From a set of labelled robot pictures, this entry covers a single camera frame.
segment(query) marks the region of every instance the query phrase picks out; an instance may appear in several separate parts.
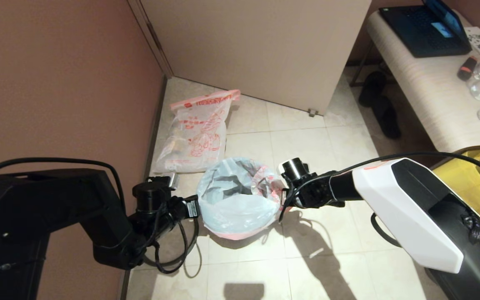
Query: beige door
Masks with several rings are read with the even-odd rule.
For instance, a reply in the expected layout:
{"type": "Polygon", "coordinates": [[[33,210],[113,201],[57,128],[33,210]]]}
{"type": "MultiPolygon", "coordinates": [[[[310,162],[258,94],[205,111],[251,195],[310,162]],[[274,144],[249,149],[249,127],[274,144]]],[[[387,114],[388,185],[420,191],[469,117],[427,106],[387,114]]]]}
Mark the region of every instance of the beige door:
{"type": "Polygon", "coordinates": [[[370,0],[141,0],[174,76],[324,114],[370,0]]]}

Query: pink wall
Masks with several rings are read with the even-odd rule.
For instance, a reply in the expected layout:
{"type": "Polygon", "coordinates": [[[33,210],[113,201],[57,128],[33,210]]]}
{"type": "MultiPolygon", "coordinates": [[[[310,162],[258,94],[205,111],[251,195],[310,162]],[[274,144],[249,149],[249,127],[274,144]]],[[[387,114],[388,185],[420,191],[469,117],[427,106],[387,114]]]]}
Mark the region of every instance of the pink wall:
{"type": "MultiPolygon", "coordinates": [[[[133,211],[162,81],[125,0],[0,2],[0,161],[108,162],[133,211]]],[[[122,271],[94,261],[79,225],[52,234],[47,257],[39,299],[117,297],[122,271]]]]}
{"type": "MultiPolygon", "coordinates": [[[[477,0],[444,0],[450,8],[457,10],[463,15],[472,25],[480,27],[480,1],[477,0]]],[[[367,16],[371,15],[374,11],[377,11],[382,7],[391,6],[408,6],[408,5],[422,5],[421,0],[372,0],[370,10],[367,16]]],[[[370,37],[362,25],[358,34],[357,40],[351,54],[349,55],[349,61],[358,61],[362,59],[362,56],[366,52],[366,47],[370,42],[370,37]]],[[[369,58],[380,58],[377,50],[370,53],[369,58]]]]}

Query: laptop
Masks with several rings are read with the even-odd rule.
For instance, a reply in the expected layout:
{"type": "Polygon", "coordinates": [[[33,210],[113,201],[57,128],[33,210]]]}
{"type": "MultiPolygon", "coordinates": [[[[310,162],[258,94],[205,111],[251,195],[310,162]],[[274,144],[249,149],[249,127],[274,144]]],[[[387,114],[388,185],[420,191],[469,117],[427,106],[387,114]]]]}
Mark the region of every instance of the laptop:
{"type": "Polygon", "coordinates": [[[379,12],[414,57],[464,55],[472,50],[459,17],[440,0],[383,7],[379,12]]]}

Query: plastic bag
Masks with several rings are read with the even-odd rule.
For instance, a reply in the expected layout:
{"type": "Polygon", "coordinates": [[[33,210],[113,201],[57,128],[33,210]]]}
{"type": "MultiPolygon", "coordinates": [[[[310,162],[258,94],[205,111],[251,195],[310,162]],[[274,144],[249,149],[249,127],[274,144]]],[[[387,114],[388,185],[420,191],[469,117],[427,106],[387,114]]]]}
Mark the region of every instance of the plastic bag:
{"type": "Polygon", "coordinates": [[[221,91],[170,105],[175,119],[153,171],[201,172],[222,160],[225,119],[239,98],[239,90],[221,91]]]}
{"type": "Polygon", "coordinates": [[[268,166],[225,159],[205,172],[197,188],[205,227],[229,240],[251,237],[277,219],[283,188],[268,166]]]}

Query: baseboard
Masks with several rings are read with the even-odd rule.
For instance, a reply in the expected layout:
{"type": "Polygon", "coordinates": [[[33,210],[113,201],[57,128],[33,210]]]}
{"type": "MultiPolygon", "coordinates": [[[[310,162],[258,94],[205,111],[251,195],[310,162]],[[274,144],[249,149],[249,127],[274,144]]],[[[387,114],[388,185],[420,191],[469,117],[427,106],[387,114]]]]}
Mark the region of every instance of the baseboard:
{"type": "MultiPolygon", "coordinates": [[[[155,121],[153,123],[152,134],[149,141],[149,150],[147,159],[145,160],[145,170],[144,174],[142,175],[142,181],[144,181],[148,176],[149,172],[151,171],[151,162],[153,161],[153,152],[155,151],[155,144],[157,142],[158,136],[158,126],[160,124],[160,113],[162,112],[162,106],[164,104],[164,96],[166,94],[166,84],[168,82],[168,78],[164,75],[162,78],[162,90],[160,91],[160,97],[158,101],[157,112],[155,114],[155,121]]],[[[123,276],[120,277],[120,293],[118,294],[118,299],[126,300],[127,299],[127,291],[129,287],[129,277],[131,275],[131,271],[127,270],[123,273],[123,276]]]]}
{"type": "Polygon", "coordinates": [[[147,155],[147,160],[145,162],[145,170],[143,174],[143,179],[146,179],[149,176],[149,172],[151,171],[151,163],[153,161],[153,152],[155,151],[155,144],[157,142],[158,137],[158,126],[160,124],[160,113],[162,112],[162,106],[164,105],[164,96],[166,94],[166,84],[168,82],[168,78],[166,76],[163,77],[162,83],[162,91],[160,92],[160,100],[158,103],[157,113],[155,114],[155,122],[153,124],[152,134],[151,134],[151,141],[149,142],[149,150],[147,155]]]}

